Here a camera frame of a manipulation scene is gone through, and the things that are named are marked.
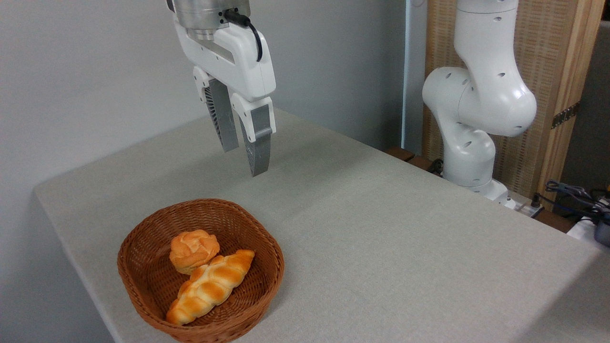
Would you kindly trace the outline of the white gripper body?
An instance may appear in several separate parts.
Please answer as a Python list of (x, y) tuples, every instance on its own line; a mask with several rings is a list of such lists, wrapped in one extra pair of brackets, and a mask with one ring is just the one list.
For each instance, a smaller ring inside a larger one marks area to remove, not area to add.
[(200, 42), (187, 34), (187, 29), (174, 20), (177, 36), (186, 57), (194, 65), (239, 93), (248, 101), (261, 100), (276, 89), (269, 49), (262, 33), (262, 58), (251, 29), (229, 24), (213, 34), (212, 41)]

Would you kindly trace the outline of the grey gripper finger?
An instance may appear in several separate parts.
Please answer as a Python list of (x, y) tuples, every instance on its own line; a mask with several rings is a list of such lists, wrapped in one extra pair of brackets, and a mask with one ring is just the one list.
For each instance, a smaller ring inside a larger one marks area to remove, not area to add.
[(229, 152), (238, 148), (236, 125), (227, 86), (198, 66), (193, 68), (193, 77), (200, 100), (207, 106), (223, 150)]
[(255, 177), (268, 170), (272, 134), (276, 132), (272, 99), (250, 102), (240, 95), (231, 95), (230, 100), (240, 119), (251, 175)]

